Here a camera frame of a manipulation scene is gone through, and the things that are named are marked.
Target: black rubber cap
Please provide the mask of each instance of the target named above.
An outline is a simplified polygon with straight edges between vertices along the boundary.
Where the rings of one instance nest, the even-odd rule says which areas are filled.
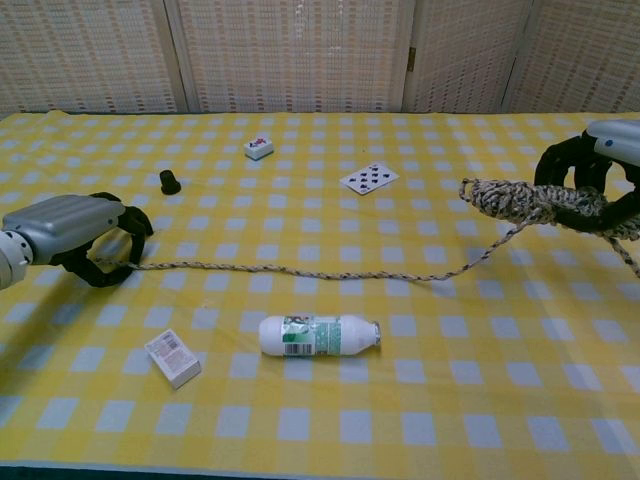
[[[180,182],[176,180],[171,170],[160,172],[160,182],[162,183],[162,193],[165,195],[174,195],[182,189]]]

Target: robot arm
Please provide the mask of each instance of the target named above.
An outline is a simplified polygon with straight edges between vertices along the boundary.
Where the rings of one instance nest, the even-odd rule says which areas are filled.
[[[556,220],[570,228],[597,232],[614,228],[640,214],[640,121],[593,122],[580,137],[550,146],[536,168],[536,185],[564,185],[569,168],[575,167],[576,188],[592,187],[604,193],[612,163],[625,171],[635,190],[607,205],[598,216],[586,217],[560,210]]]
[[[0,232],[0,289],[24,278],[26,267],[62,265],[95,287],[122,282],[131,268],[105,273],[87,258],[96,238],[119,227],[132,236],[129,261],[138,263],[153,228],[136,207],[110,193],[62,195],[6,215]]]

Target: woven panel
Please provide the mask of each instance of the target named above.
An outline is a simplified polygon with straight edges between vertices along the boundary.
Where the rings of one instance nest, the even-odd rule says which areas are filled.
[[[176,111],[151,0],[3,0],[0,27],[0,111]]]
[[[411,41],[409,112],[496,112],[506,88],[530,0],[424,1]]]
[[[413,1],[179,2],[203,111],[397,111]]]
[[[638,0],[545,0],[509,111],[640,110],[639,29]]]

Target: playing card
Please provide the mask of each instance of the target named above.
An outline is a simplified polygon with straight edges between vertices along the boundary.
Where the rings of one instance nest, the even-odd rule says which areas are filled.
[[[364,167],[342,178],[340,183],[358,192],[360,195],[366,195],[376,188],[393,182],[396,178],[398,178],[398,175],[384,165],[372,163],[368,167]]]

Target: braided rope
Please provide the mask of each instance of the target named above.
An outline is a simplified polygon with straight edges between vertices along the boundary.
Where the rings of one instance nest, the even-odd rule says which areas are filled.
[[[559,208],[570,209],[582,215],[598,215],[607,205],[606,198],[595,189],[573,190],[570,188],[553,185],[534,186],[527,182],[509,182],[506,180],[469,180],[464,179],[460,186],[460,198],[480,210],[485,215],[500,220],[508,220],[515,226],[505,235],[496,240],[477,259],[469,262],[457,270],[442,274],[414,275],[410,273],[394,273],[384,270],[377,272],[316,272],[300,270],[281,265],[235,265],[228,263],[205,262],[166,262],[134,264],[119,262],[103,258],[96,258],[95,262],[104,265],[128,266],[134,270],[172,270],[176,268],[193,268],[201,270],[225,270],[233,272],[274,272],[294,275],[297,277],[319,278],[322,280],[365,280],[393,279],[407,282],[431,282],[444,281],[460,275],[475,267],[478,263],[487,260],[493,252],[504,245],[518,233],[530,225],[542,225],[555,223],[555,211]],[[615,229],[598,232],[595,235],[603,237],[620,255],[625,264],[629,265],[633,273],[640,278],[640,266],[631,257],[617,239],[637,240],[640,238],[640,216],[628,220]]]

